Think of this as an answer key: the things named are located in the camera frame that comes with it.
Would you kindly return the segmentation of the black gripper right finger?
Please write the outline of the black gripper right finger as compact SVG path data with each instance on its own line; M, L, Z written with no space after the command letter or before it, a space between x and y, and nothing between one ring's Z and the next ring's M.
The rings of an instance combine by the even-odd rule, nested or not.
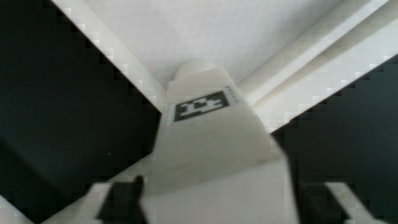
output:
M323 183L298 185L298 212L302 224L343 224L348 214Z

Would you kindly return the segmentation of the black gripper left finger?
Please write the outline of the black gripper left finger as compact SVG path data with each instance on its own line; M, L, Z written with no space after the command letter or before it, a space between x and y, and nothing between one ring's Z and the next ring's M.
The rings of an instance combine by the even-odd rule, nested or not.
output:
M96 219L101 224L147 224L140 207L144 177L131 182L115 182L107 193Z

